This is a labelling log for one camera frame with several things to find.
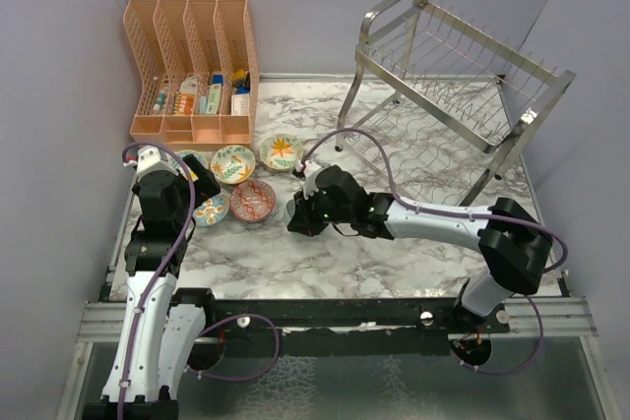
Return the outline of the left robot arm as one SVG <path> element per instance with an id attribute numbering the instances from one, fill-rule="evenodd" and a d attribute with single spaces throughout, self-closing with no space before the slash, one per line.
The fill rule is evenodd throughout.
<path id="1" fill-rule="evenodd" d="M 220 185 L 193 153 L 165 159 L 158 148 L 143 147 L 131 162 L 142 213 L 124 251 L 124 320 L 100 400 L 85 405 L 85 419 L 177 418 L 178 388 L 195 339 L 218 321 L 211 290 L 176 284 L 193 213 L 220 193 Z"/>

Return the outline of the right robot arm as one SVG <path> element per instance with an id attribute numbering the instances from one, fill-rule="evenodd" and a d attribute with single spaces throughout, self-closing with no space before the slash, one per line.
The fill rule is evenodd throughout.
<path id="1" fill-rule="evenodd" d="M 285 205 L 284 222 L 288 231 L 308 237 L 346 224 L 365 238 L 430 240 L 479 253 L 485 267 L 464 283 L 452 309 L 454 325 L 464 332 L 478 330 L 507 298 L 536 294 L 553 243 L 511 199 L 489 207 L 421 204 L 367 192 L 336 165 L 307 175 Z"/>

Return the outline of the red patterned bowl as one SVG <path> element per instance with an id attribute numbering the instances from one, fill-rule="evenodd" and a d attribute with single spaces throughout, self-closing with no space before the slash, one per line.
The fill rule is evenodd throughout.
<path id="1" fill-rule="evenodd" d="M 270 184 L 251 179 L 233 189 L 229 204 L 236 218 L 245 222 L 260 222 L 273 212 L 276 205 L 276 193 Z"/>

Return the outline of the teal bowl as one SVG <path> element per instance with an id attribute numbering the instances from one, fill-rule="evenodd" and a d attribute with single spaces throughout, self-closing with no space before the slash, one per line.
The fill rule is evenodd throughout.
<path id="1" fill-rule="evenodd" d="M 289 200 L 286 202 L 285 207 L 283 209 L 283 224 L 285 226 L 289 226 L 292 222 L 292 219 L 295 215 L 295 201 Z"/>

